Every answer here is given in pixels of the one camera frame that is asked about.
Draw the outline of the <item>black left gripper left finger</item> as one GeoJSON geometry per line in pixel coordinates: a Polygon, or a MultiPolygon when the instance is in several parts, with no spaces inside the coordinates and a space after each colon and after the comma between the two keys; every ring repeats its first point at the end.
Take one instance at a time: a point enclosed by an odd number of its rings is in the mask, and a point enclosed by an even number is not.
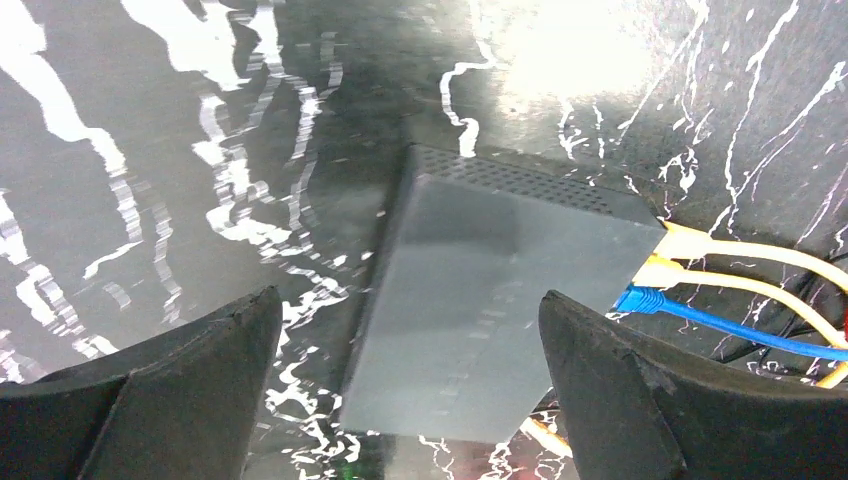
{"type": "Polygon", "coordinates": [[[5,479],[238,479],[282,327],[266,287],[195,321],[1,387],[5,479]]]}

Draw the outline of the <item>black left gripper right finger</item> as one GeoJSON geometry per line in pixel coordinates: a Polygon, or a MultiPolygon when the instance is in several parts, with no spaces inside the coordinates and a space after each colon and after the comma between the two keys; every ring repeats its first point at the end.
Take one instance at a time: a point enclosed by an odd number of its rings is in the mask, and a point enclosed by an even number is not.
{"type": "Polygon", "coordinates": [[[556,292],[538,325],[582,479],[843,479],[847,395],[680,350],[556,292]]]}

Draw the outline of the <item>black network switch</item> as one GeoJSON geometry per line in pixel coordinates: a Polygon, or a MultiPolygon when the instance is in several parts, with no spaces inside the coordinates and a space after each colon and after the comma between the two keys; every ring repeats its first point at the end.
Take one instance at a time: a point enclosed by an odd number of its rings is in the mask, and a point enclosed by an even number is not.
{"type": "Polygon", "coordinates": [[[608,312],[665,234],[636,195],[412,145],[340,426],[510,439],[551,386],[542,297],[556,290],[608,312]]]}

